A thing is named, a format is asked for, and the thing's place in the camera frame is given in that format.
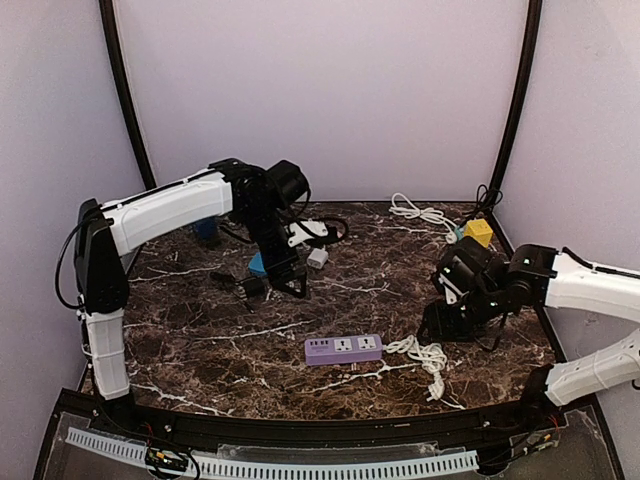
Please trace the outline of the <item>blue adapter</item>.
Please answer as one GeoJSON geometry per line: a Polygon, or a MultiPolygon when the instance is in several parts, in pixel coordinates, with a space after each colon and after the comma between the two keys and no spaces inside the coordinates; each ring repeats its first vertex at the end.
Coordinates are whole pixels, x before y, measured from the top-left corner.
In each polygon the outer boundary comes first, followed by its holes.
{"type": "Polygon", "coordinates": [[[249,261],[248,271],[255,277],[264,278],[267,276],[260,252],[257,252],[249,261]]]}

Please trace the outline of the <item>dark blue cube socket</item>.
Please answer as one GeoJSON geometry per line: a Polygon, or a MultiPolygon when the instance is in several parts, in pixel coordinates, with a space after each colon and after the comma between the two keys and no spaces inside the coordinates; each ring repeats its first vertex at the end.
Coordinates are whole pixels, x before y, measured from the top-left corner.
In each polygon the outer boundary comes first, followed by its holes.
{"type": "Polygon", "coordinates": [[[215,217],[199,220],[192,224],[192,230],[201,241],[211,241],[218,237],[218,224],[215,217]]]}

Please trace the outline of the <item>teal power strip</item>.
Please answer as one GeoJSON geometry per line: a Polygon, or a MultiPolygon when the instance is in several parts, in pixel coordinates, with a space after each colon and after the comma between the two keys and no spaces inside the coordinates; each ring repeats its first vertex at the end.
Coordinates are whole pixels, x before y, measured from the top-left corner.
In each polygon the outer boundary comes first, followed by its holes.
{"type": "Polygon", "coordinates": [[[458,242],[460,241],[466,232],[466,227],[462,226],[462,227],[458,227],[454,230],[454,242],[458,242]]]}

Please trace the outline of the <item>yellow cube socket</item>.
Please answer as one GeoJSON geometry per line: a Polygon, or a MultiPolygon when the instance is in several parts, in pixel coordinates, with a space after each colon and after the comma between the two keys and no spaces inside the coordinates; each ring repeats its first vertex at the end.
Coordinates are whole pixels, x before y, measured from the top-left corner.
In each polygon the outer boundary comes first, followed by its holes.
{"type": "Polygon", "coordinates": [[[464,228],[464,237],[471,237],[485,248],[489,247],[494,232],[484,218],[469,220],[464,228]]]}

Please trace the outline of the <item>purple power strip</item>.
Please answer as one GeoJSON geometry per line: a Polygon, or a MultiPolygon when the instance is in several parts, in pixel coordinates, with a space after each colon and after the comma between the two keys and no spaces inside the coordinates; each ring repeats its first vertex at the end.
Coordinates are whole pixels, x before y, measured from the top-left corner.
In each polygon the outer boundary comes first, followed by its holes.
{"type": "Polygon", "coordinates": [[[304,353],[308,366],[371,362],[382,359],[383,343],[377,334],[307,339],[304,353]]]}

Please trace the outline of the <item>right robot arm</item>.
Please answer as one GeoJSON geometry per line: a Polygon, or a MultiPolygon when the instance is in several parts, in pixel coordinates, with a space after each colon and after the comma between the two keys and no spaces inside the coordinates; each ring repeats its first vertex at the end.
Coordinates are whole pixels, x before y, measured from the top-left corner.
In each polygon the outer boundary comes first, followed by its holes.
{"type": "MultiPolygon", "coordinates": [[[[445,251],[432,281],[441,297],[425,307],[417,333],[428,343],[475,341],[489,321],[525,307],[639,319],[638,272],[589,262],[567,247],[524,244],[504,260],[464,237],[445,251]]],[[[637,331],[575,361],[535,369],[521,402],[559,408],[626,382],[639,383],[637,331]]]]}

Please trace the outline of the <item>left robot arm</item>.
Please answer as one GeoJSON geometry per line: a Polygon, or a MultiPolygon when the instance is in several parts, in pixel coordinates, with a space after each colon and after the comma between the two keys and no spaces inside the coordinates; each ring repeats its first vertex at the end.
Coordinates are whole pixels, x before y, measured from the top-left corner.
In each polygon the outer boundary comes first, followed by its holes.
{"type": "Polygon", "coordinates": [[[306,177],[289,161],[264,169],[230,158],[126,199],[84,202],[65,243],[75,247],[78,301],[72,307],[86,327],[99,395],[110,401],[130,392],[123,340],[129,282],[122,257],[181,227],[228,215],[257,244],[272,287],[303,297],[307,273],[296,248],[327,233],[291,210],[308,191],[306,177]]]}

